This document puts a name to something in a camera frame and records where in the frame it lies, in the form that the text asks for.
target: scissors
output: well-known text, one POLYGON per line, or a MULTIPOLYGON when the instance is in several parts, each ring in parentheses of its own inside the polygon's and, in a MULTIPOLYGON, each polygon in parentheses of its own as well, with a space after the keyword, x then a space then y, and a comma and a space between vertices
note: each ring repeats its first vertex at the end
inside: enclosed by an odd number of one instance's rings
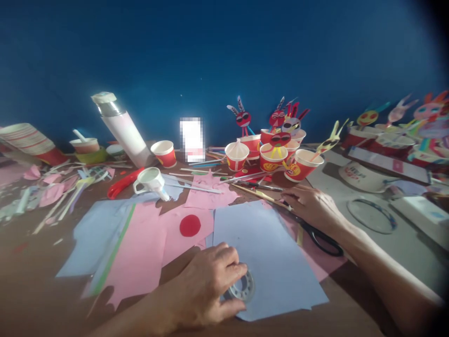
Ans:
MULTIPOLYGON (((286 206, 289 206, 289 204, 286 201, 283 201, 283 204, 286 206)), ((281 207, 280 205, 277 205, 276 203, 272 203, 272 205, 283 214, 287 215, 288 217, 292 218, 296 222, 298 222, 301 227, 304 229, 304 231, 307 232, 307 234, 312 239, 313 243, 315 243, 318 248, 320 248, 323 252, 329 254, 330 256, 343 256, 344 252, 343 249, 340 247, 340 245, 330 236, 324 234, 320 230, 316 229, 315 227, 309 225, 307 222, 305 222, 302 218, 296 216, 288 209, 281 207)))

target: hand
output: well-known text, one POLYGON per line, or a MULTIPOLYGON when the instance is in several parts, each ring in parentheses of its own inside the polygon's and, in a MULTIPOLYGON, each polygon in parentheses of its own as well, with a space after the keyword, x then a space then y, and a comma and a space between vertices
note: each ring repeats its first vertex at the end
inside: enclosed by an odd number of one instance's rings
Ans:
POLYGON ((294 214, 336 240, 339 234, 356 228, 340 213, 334 200, 320 190, 298 185, 281 195, 294 214))

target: blue paper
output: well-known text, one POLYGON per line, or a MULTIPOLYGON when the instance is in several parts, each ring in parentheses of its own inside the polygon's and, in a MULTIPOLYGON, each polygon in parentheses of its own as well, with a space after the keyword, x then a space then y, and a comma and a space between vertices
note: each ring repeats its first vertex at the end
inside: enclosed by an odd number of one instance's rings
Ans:
POLYGON ((239 318, 255 321, 328 302, 274 210, 254 203, 216 209, 213 243, 220 242, 237 249, 254 278, 254 297, 239 318))

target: cup handle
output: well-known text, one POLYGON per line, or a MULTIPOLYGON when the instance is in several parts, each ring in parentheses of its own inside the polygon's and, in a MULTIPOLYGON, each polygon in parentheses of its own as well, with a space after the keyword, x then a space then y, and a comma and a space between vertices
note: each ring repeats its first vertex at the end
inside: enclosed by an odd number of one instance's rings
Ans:
POLYGON ((141 190, 137 190, 137 189, 136 189, 136 186, 139 185, 139 184, 140 184, 140 181, 139 181, 139 180, 136 180, 136 181, 132 184, 132 187, 133 187, 133 189, 134 189, 134 193, 136 193, 136 194, 140 194, 140 193, 145 192, 145 187, 142 188, 141 190))

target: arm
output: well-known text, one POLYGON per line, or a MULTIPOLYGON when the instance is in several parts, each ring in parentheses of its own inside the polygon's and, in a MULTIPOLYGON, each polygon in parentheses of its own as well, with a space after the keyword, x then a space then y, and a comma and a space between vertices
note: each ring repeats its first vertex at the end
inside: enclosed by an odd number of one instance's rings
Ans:
POLYGON ((404 334, 423 332, 442 305, 438 295, 351 224, 327 194, 297 186, 282 196, 296 215, 334 238, 354 259, 404 334))
POLYGON ((186 269, 89 337, 164 336, 179 328, 221 322, 245 310, 238 299, 220 296, 247 272, 234 247, 221 243, 198 253, 186 269))

